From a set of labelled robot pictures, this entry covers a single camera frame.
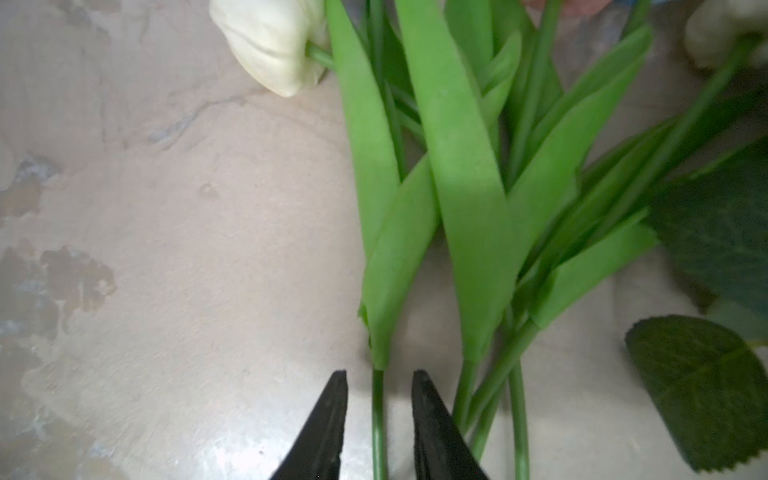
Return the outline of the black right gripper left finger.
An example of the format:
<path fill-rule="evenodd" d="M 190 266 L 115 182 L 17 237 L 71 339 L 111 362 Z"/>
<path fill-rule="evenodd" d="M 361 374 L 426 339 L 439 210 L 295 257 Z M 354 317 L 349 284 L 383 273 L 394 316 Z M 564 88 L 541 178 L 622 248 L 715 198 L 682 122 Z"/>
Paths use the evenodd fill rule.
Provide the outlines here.
<path fill-rule="evenodd" d="M 272 480 L 339 479 L 348 391 L 347 372 L 334 371 Z"/>

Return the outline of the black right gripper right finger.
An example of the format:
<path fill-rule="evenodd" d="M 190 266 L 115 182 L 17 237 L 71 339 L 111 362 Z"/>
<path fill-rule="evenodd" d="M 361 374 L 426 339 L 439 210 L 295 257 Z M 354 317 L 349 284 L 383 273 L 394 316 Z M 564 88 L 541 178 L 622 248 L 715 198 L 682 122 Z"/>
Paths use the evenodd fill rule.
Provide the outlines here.
<path fill-rule="evenodd" d="M 411 403 L 416 478 L 487 480 L 425 370 L 413 373 Z"/>

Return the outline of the yellow artificial tulip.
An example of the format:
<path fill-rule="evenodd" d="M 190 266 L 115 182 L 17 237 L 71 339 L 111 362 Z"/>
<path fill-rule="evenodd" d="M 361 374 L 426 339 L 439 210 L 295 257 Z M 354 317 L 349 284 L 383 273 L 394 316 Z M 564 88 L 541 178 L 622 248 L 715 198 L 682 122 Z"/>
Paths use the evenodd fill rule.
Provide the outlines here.
<path fill-rule="evenodd" d="M 461 321 L 460 425 L 503 310 L 530 250 L 563 206 L 598 133 L 636 77 L 652 42 L 648 26 L 622 39 L 523 139 L 523 169 L 503 176 L 481 114 L 475 77 L 434 1 L 396 5 L 447 237 Z"/>

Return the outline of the pink artificial tulip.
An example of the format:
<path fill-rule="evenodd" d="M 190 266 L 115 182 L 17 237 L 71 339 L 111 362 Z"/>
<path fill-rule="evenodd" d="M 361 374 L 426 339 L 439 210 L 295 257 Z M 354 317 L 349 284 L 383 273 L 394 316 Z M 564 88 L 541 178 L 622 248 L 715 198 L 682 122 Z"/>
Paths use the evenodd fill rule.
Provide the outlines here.
<path fill-rule="evenodd" d="M 531 49 L 512 95 L 509 167 L 516 188 L 552 179 L 564 195 L 529 232 L 512 299 L 511 336 L 477 391 L 471 417 L 490 427 L 502 386 L 511 394 L 515 473 L 530 475 L 520 360 L 536 336 L 597 284 L 663 244 L 707 288 L 745 308 L 767 306 L 767 142 L 760 139 L 682 179 L 666 175 L 757 100 L 723 98 L 736 72 L 767 60 L 763 1 L 706 1 L 689 18 L 685 47 L 712 71 L 690 108 L 633 136 L 588 168 L 588 123 L 599 123 L 650 50 L 650 3 L 638 1 L 619 42 L 568 89 L 543 61 L 555 25 L 547 5 L 538 27 L 524 24 Z M 645 387 L 682 456 L 696 471 L 730 469 L 767 448 L 767 378 L 747 340 L 688 316 L 649 318 L 627 334 Z"/>

